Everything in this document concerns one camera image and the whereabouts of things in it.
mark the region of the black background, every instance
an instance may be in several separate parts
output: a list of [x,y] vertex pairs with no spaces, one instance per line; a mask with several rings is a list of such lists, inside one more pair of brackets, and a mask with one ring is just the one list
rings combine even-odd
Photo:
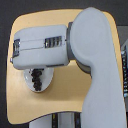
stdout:
[[111,13],[118,26],[128,26],[128,0],[0,0],[0,128],[28,128],[28,124],[11,125],[7,120],[6,60],[14,20],[32,12],[90,6]]

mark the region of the wooden table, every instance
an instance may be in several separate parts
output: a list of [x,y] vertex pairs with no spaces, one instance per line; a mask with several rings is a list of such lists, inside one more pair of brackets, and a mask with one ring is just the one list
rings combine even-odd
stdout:
[[[78,68],[75,61],[71,61],[67,67],[56,68],[50,86],[42,93],[32,92],[25,83],[23,71],[14,69],[10,63],[13,37],[18,30],[32,26],[68,25],[79,12],[81,10],[42,11],[23,15],[15,20],[12,26],[7,60],[7,115],[11,124],[26,123],[54,112],[81,112],[84,98],[91,84],[91,78],[90,75]],[[106,12],[104,14],[111,25],[120,79],[123,82],[116,25],[111,15]]]

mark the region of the white cover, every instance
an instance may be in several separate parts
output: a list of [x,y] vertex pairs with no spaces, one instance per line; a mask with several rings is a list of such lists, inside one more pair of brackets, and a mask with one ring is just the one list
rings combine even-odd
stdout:
[[83,104],[82,128],[127,128],[124,98],[107,18],[97,9],[85,9],[74,20],[70,35],[76,59],[91,67],[92,84]]

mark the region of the yellow tabletop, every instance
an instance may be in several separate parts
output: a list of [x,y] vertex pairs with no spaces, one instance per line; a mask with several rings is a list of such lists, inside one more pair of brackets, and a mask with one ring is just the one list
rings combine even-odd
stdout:
[[[82,72],[75,61],[54,70],[50,86],[41,93],[32,92],[26,85],[23,71],[13,68],[10,57],[14,34],[23,28],[65,24],[73,21],[81,10],[42,11],[17,18],[12,26],[7,60],[7,115],[12,124],[29,122],[40,116],[62,111],[81,112],[84,98],[91,84],[90,75]],[[120,45],[115,22],[104,12],[111,25],[118,69],[122,79]]]

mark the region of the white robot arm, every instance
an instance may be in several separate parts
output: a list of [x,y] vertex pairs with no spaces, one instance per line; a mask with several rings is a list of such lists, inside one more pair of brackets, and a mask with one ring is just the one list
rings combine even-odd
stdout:
[[84,71],[90,67],[92,84],[83,104],[82,128],[127,128],[111,28],[106,16],[97,9],[85,9],[73,21],[67,35],[66,31],[66,26],[56,25],[17,32],[12,57],[14,67],[24,70],[66,66],[71,59],[75,59]]

